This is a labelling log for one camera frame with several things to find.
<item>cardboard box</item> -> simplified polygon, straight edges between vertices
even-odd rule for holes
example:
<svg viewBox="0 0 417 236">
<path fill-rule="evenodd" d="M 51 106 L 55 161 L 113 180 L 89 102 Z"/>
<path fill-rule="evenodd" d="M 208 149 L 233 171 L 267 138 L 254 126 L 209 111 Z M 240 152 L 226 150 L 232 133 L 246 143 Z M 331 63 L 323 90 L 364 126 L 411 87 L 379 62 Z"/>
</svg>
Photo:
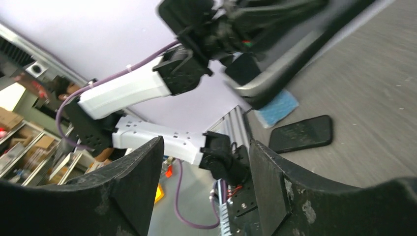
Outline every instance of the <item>cardboard box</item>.
<svg viewBox="0 0 417 236">
<path fill-rule="evenodd" d="M 36 142 L 35 147 L 47 150 L 54 143 L 54 140 L 55 139 L 51 136 L 43 135 L 42 138 Z"/>
<path fill-rule="evenodd" d="M 23 117 L 0 107 L 0 126 L 6 131 L 12 130 L 23 121 Z"/>
<path fill-rule="evenodd" d="M 32 127 L 25 125 L 21 129 L 19 129 L 17 133 L 25 139 L 28 137 L 35 136 L 38 132 L 35 134 L 34 129 Z"/>
<path fill-rule="evenodd" d="M 29 136 L 27 138 L 12 138 L 10 141 L 9 147 L 12 148 L 18 143 L 22 143 L 23 146 L 28 146 L 29 143 L 33 140 L 33 136 Z"/>
</svg>

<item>black phone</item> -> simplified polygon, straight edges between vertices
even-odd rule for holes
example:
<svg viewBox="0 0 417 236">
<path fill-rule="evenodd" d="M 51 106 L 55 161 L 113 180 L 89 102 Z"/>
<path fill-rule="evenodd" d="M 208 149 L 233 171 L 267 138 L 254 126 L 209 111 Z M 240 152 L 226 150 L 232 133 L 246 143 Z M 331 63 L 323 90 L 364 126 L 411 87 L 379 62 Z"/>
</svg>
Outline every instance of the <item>black phone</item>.
<svg viewBox="0 0 417 236">
<path fill-rule="evenodd" d="M 333 121 L 330 116 L 323 115 L 274 129 L 269 148 L 276 153 L 285 153 L 326 146 L 332 141 Z"/>
</svg>

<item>white wall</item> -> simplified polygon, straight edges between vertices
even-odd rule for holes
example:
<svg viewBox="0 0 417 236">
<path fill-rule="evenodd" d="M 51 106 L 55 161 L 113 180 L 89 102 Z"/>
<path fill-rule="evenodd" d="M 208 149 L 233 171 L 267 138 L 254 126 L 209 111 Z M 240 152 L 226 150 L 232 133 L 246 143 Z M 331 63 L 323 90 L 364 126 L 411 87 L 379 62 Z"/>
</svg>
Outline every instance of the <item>white wall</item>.
<svg viewBox="0 0 417 236">
<path fill-rule="evenodd" d="M 8 111 L 13 111 L 25 90 L 25 87 L 18 83 L 14 83 L 0 90 L 0 107 Z"/>
<path fill-rule="evenodd" d="M 85 78 L 103 79 L 174 40 L 157 16 L 159 0 L 1 0 L 0 23 L 45 48 Z M 134 110 L 152 122 L 205 131 L 237 104 L 221 66 L 189 93 L 144 102 Z"/>
</svg>

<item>wire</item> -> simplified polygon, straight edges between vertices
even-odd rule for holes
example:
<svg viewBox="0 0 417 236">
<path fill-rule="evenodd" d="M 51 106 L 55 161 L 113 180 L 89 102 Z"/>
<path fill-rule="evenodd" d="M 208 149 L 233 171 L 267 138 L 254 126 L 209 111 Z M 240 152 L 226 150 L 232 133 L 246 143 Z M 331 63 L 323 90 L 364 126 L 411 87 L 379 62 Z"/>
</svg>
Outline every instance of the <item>wire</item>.
<svg viewBox="0 0 417 236">
<path fill-rule="evenodd" d="M 194 223 L 191 223 L 191 222 L 187 221 L 186 219 L 184 219 L 184 217 L 180 214 L 179 209 L 178 209 L 178 198 L 179 198 L 179 190 L 181 189 L 181 181 L 182 181 L 182 162 L 179 161 L 179 179 L 178 179 L 177 191 L 175 193 L 175 201 L 174 201 L 174 211 L 175 211 L 175 215 L 177 216 L 178 220 L 180 220 L 185 225 L 187 225 L 189 227 L 192 227 L 194 229 L 211 230 L 211 229 L 217 228 L 220 225 L 220 218 L 216 213 L 216 206 L 214 205 L 213 200 L 211 200 L 211 206 L 212 206 L 213 211 L 214 211 L 214 216 L 217 219 L 217 222 L 213 225 L 194 224 Z"/>
<path fill-rule="evenodd" d="M 69 101 L 71 101 L 73 98 L 75 98 L 76 96 L 80 95 L 81 93 L 83 93 L 83 92 L 85 92 L 85 91 L 87 91 L 87 90 L 89 90 L 89 89 L 91 89 L 93 87 L 102 85 L 102 84 L 104 84 L 106 82 L 109 82 L 109 81 L 114 80 L 114 79 L 116 79 L 116 78 L 118 78 L 120 76 L 123 76 L 123 75 L 125 75 L 125 74 L 127 74 L 127 73 L 129 73 L 131 71 L 134 71 L 136 69 L 141 68 L 142 66 L 144 66 L 144 65 L 148 64 L 149 62 L 151 62 L 153 59 L 157 58 L 164 51 L 172 48 L 173 46 L 175 46 L 177 44 L 178 44 L 178 41 L 174 41 L 174 42 L 168 44 L 167 46 L 159 49 L 158 51 L 156 51 L 155 53 L 153 53 L 149 57 L 145 58 L 143 61 L 137 63 L 134 66 L 132 66 L 131 68 L 124 69 L 124 70 L 122 70 L 122 71 L 120 71 L 120 72 L 118 72 L 116 74 L 113 74 L 113 75 L 111 75 L 111 76 L 109 76 L 109 77 L 107 77 L 107 78 L 105 78 L 103 80 L 100 80 L 100 81 L 97 81 L 97 82 L 93 83 L 92 86 L 83 87 L 80 90 L 77 90 L 75 93 L 69 95 L 68 98 L 61 104 L 60 108 L 58 109 L 57 116 L 55 117 L 55 124 L 57 125 L 58 131 L 59 131 L 60 135 L 62 136 L 62 138 L 64 140 L 66 140 L 67 143 L 69 143 L 71 146 L 91 150 L 91 148 L 89 148 L 89 147 L 87 147 L 85 145 L 77 144 L 75 141 L 73 141 L 73 140 L 71 140 L 71 139 L 69 139 L 68 137 L 65 136 L 64 131 L 62 130 L 61 125 L 60 125 L 61 124 L 61 118 L 62 118 L 62 113 L 63 113 L 64 106 Z"/>
<path fill-rule="evenodd" d="M 238 190 L 241 189 L 241 188 L 242 188 L 242 185 L 238 185 L 235 189 L 230 190 L 230 193 L 229 193 L 228 197 L 231 197 L 234 194 L 236 194 L 238 192 Z"/>
</svg>

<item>red wire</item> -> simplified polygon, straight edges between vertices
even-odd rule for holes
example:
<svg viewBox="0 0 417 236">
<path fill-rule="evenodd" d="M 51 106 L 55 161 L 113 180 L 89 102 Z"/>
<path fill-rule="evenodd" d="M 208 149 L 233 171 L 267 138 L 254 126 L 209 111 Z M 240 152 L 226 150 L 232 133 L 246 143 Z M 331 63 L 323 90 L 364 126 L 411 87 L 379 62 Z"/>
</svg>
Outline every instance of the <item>red wire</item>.
<svg viewBox="0 0 417 236">
<path fill-rule="evenodd" d="M 233 196 L 234 194 L 236 194 L 237 192 L 238 192 L 238 190 L 239 189 L 241 189 L 242 188 L 242 185 L 238 185 L 235 189 L 233 189 L 232 191 L 231 190 L 229 190 L 229 192 L 231 192 L 231 193 L 229 193 L 229 195 L 228 195 L 228 197 L 231 197 L 231 196 Z"/>
</svg>

